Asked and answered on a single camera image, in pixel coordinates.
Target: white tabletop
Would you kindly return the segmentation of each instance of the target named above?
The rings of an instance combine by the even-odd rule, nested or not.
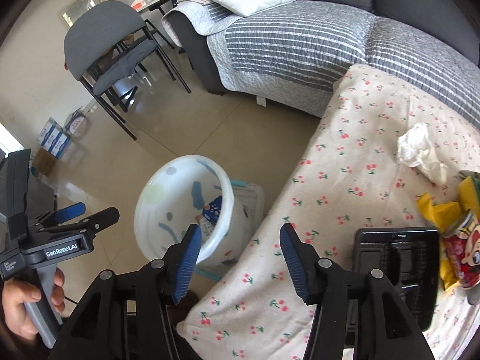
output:
[[[141,7],[140,9],[137,10],[138,13],[140,13],[140,15],[144,14],[145,12],[148,12],[149,8],[153,5],[153,4],[156,4],[158,3],[159,1],[161,0],[150,0],[150,1],[147,1],[147,5],[144,5],[143,7]]]

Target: human hand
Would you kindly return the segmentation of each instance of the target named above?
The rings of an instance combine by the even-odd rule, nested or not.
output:
[[[54,283],[51,301],[55,309],[62,312],[65,309],[65,294],[62,288],[65,275],[59,268],[55,272]],[[25,340],[34,341],[38,330],[28,316],[23,303],[38,302],[41,297],[37,287],[22,280],[10,279],[3,286],[2,305],[5,323],[13,333]]]

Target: white plastic bucket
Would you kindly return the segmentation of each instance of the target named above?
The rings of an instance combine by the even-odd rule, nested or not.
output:
[[[162,258],[203,207],[222,195],[217,224],[204,242],[197,264],[214,267],[235,263],[252,235],[251,221],[233,195],[230,179],[214,161],[186,155],[170,161],[148,181],[135,209],[137,244],[149,260]]]

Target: gray handle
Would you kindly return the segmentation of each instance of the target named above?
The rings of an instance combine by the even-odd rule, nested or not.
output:
[[[53,264],[37,270],[29,270],[25,275],[22,275],[23,280],[38,287],[42,293],[42,299],[37,303],[24,303],[23,305],[40,333],[43,343],[49,349],[52,349],[55,345],[62,325],[62,318],[55,311],[50,301],[54,287],[53,276],[56,269],[57,264]]]

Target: white bedsheet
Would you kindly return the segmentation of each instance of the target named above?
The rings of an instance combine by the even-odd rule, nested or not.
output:
[[[445,185],[395,162],[397,136],[418,122],[428,123],[438,157],[448,165]],[[479,155],[478,132],[456,112],[401,79],[352,66],[240,261],[191,310],[179,333],[204,360],[301,359],[314,306],[295,294],[279,247],[282,224],[292,223],[319,255],[351,269],[359,228],[426,226],[416,198],[429,192],[438,203],[455,199],[453,176],[478,171]],[[479,310],[461,288],[439,292],[425,333],[436,359],[461,354],[480,323]],[[351,354],[346,350],[344,358]]]

